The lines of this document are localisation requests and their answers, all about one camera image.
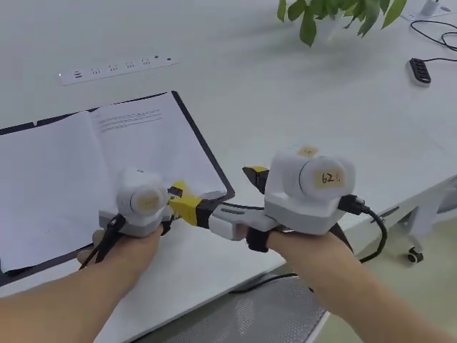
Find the wire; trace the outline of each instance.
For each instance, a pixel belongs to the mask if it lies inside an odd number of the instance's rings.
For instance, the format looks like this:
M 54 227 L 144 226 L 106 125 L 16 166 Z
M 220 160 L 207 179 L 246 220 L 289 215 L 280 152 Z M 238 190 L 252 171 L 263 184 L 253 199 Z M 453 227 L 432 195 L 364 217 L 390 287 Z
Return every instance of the wire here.
M 375 259 L 376 257 L 378 257 L 381 254 L 381 252 L 384 250 L 384 247 L 386 246 L 386 242 L 387 242 L 387 228 L 386 228 L 386 225 L 384 225 L 383 220 L 379 217 L 379 215 L 374 213 L 373 210 L 370 208 L 368 208 L 368 210 L 364 211 L 363 213 L 366 213 L 367 215 L 369 215 L 377 223 L 377 225 L 379 226 L 379 229 L 381 229 L 381 240 L 379 242 L 378 249 L 373 254 L 370 254 L 367 257 L 360 259 L 359 260 L 360 263 L 365 263 L 365 262 L 371 261 L 372 259 Z
M 422 59 L 422 62 L 431 62 L 431 61 L 450 61 L 450 62 L 457 62 L 457 59 L 445 59 L 444 57 L 436 57 L 435 59 Z
M 425 34 L 423 31 L 419 30 L 417 27 L 416 27 L 416 24 L 417 23 L 429 23 L 429 24 L 438 24 L 438 25 L 444 25 L 444 26 L 449 26 L 449 27 L 452 27 L 455 31 L 448 31 L 448 32 L 445 32 L 444 34 L 441 35 L 441 38 L 440 40 L 438 39 L 434 39 L 433 37 L 430 37 L 428 34 Z M 416 31 L 418 34 L 420 34 L 421 36 L 424 36 L 426 37 L 427 39 L 431 40 L 431 41 L 434 41 L 435 43 L 441 45 L 441 46 L 444 46 L 446 47 L 447 49 L 451 50 L 451 51 L 457 51 L 457 46 L 453 46 L 453 45 L 450 45 L 448 44 L 448 42 L 446 41 L 446 37 L 447 36 L 452 36 L 452 35 L 457 35 L 457 26 L 456 25 L 453 25 L 453 24 L 450 24 L 450 23 L 446 23 L 444 21 L 434 21 L 434 20 L 415 20 L 415 21 L 412 21 L 411 24 L 410 24 L 410 27 Z
M 352 200 L 353 205 L 357 206 L 356 213 L 365 213 L 365 214 L 369 215 L 377 223 L 377 225 L 379 226 L 379 229 L 381 229 L 381 240 L 378 244 L 378 248 L 376 249 L 376 251 L 373 254 L 369 254 L 368 256 L 364 257 L 363 259 L 359 259 L 360 263 L 363 264 L 368 261 L 371 261 L 372 259 L 375 259 L 376 257 L 378 257 L 381 254 L 381 252 L 384 250 L 384 247 L 386 246 L 388 232 L 387 232 L 386 225 L 384 225 L 384 223 L 383 223 L 382 218 L 380 218 L 380 216 L 377 215 L 370 207 L 366 207 L 364 205 L 364 202 L 358 203 L 357 202 L 358 198 L 356 196 L 351 195 L 350 199 Z M 263 285 L 268 284 L 269 282 L 276 281 L 279 279 L 284 279 L 287 277 L 297 277 L 297 276 L 298 275 L 296 273 L 276 275 L 274 277 L 270 277 L 269 279 L 263 280 L 262 282 L 259 282 L 258 284 L 254 284 L 248 288 L 232 291 L 230 293 L 231 294 L 245 294 L 254 289 L 262 287 Z
M 282 275 L 276 275 L 274 277 L 270 277 L 269 279 L 266 279 L 266 280 L 263 280 L 262 282 L 259 282 L 258 284 L 255 284 L 255 285 L 252 285 L 248 288 L 245 288 L 245 289 L 240 289 L 240 290 L 236 290 L 236 291 L 232 291 L 230 293 L 232 294 L 244 294 L 244 293 L 248 293 L 256 288 L 259 288 L 265 284 L 268 284 L 269 282 L 272 282 L 272 281 L 275 281 L 275 280 L 279 280 L 279 279 L 284 279 L 286 277 L 296 277 L 298 276 L 297 274 L 295 273 L 288 273 L 288 274 L 282 274 Z

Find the power strip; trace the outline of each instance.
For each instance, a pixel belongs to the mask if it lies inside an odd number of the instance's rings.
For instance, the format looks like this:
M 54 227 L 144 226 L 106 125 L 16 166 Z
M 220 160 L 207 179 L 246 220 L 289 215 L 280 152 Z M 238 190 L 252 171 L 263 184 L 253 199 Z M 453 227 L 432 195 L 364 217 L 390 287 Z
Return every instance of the power strip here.
M 142 70 L 159 68 L 161 66 L 171 66 L 177 63 L 177 60 L 172 59 L 171 57 L 153 55 L 118 61 L 104 66 L 73 69 L 65 73 L 60 73 L 59 78 L 63 86 L 68 86 L 69 84 L 78 84 L 80 82 L 105 79 L 106 77 L 111 76 L 136 73 Z

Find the white paper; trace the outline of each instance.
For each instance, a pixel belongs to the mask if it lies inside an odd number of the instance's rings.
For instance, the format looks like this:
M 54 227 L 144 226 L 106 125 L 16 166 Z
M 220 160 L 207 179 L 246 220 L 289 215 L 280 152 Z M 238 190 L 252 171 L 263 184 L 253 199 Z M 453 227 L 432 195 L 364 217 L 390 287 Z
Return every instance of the white paper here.
M 101 107 L 93 115 L 111 178 L 131 167 L 159 173 L 168 187 L 184 180 L 198 195 L 227 193 L 171 93 Z
M 91 243 L 113 194 L 87 112 L 0 136 L 0 163 L 3 272 Z

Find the white desk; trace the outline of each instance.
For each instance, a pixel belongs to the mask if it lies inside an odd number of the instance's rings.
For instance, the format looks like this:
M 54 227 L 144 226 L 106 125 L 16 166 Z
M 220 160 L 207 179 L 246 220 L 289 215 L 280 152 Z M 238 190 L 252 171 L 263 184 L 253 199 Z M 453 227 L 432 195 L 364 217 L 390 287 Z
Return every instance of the white desk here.
M 235 201 L 243 204 L 260 204 L 261 196 L 241 167 L 268 165 L 277 149 L 298 141 L 352 159 L 356 193 L 377 212 L 457 174 L 455 148 L 444 151 L 406 116 L 427 104 L 451 112 L 452 66 L 432 74 L 426 91 L 411 85 L 404 71 L 411 57 L 436 56 L 442 49 L 398 20 L 363 41 L 346 32 L 332 46 L 310 50 L 298 40 L 297 26 L 278 22 L 276 5 L 277 0 L 9 2 L 0 12 L 0 125 L 177 90 L 235 187 Z M 155 53 L 170 53 L 180 63 L 67 87 L 57 79 L 75 67 Z M 412 101 L 418 94 L 421 100 Z M 350 229 L 364 219 L 347 216 L 341 224 Z M 349 232 L 354 240 L 363 236 Z M 173 230 L 97 342 L 129 341 L 282 263 L 273 252 L 256 254 L 244 243 L 201 229 Z M 0 295 L 74 270 L 75 261 L 62 264 L 2 287 Z

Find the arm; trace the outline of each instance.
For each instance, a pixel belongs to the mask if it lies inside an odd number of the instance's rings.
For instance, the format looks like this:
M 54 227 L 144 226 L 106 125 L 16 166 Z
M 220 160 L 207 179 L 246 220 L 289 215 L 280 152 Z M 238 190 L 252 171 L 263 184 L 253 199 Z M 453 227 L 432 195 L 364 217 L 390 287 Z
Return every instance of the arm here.
M 351 325 L 365 343 L 456 342 L 381 285 L 334 235 L 272 232 L 268 247 L 281 254 L 320 303 Z
M 0 299 L 5 342 L 93 342 L 119 301 L 154 258 L 162 228 L 144 239 L 126 238 L 99 264 Z M 94 241 L 103 234 L 96 232 Z M 83 252 L 82 262 L 89 255 Z
M 361 278 L 365 279 L 361 293 L 355 294 L 341 317 L 364 342 L 455 342 L 371 275 L 364 272 Z

